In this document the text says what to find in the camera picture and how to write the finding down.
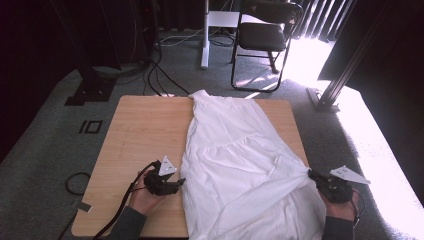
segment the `chair seat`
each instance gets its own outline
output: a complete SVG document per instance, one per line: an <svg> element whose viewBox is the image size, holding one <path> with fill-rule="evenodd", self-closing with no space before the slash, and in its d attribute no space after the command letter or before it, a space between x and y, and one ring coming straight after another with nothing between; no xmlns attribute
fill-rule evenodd
<svg viewBox="0 0 424 240"><path fill-rule="evenodd" d="M239 45L247 50L281 52L286 49L280 25L242 23L239 26Z"/></svg>

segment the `human hand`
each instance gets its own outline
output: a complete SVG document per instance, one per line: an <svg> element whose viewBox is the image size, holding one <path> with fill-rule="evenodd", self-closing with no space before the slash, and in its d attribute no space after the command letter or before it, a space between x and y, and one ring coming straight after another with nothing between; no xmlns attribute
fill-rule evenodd
<svg viewBox="0 0 424 240"><path fill-rule="evenodd" d="M356 214L358 212L357 206L358 206L358 200L359 200L359 193L356 189L353 189L353 194L352 194L353 204L352 202L332 203L324 195L322 195L321 192L319 192L319 195L321 196L327 208L327 216L341 218L341 219L349 220L352 222L354 221Z"/></svg>
<svg viewBox="0 0 424 240"><path fill-rule="evenodd" d="M159 202L166 198L166 196L153 195L147 190L144 185L144 178L148 172L145 172L138 179L137 184L134 186L134 191L131 193L130 203L128 204L129 207L146 216Z"/></svg>

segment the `black folding chair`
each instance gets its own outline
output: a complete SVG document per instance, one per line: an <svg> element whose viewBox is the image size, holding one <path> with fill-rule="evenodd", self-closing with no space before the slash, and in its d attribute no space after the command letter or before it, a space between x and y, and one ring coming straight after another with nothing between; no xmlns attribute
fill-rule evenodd
<svg viewBox="0 0 424 240"><path fill-rule="evenodd" d="M262 22L242 22L243 16L252 16ZM236 39L234 42L233 54L231 58L231 85L237 90L253 92L274 92L281 84L283 69L287 61L290 49L291 37L298 23L301 22L303 9L300 5L282 1L254 0L245 3L242 7L237 24ZM245 50L265 51L268 56L238 54L237 49L241 47ZM281 52L285 51L283 66L281 71L275 67L275 60ZM272 89L256 89L239 87L234 80L237 56L268 58L272 72L280 76L277 85Z"/></svg>

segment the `white stand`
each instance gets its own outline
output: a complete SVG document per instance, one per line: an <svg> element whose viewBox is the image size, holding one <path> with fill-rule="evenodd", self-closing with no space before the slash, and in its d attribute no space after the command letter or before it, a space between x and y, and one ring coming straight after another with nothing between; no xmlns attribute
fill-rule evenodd
<svg viewBox="0 0 424 240"><path fill-rule="evenodd" d="M209 11L209 0L205 0L205 39L203 41L201 68L208 68L209 27L237 27L238 12Z"/></svg>

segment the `white garment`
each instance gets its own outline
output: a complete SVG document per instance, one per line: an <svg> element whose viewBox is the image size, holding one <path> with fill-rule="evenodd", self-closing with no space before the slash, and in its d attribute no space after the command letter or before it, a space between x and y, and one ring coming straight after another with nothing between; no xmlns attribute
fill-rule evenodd
<svg viewBox="0 0 424 240"><path fill-rule="evenodd" d="M325 206L315 183L259 105L204 90L191 97L181 167L189 238L320 239Z"/></svg>

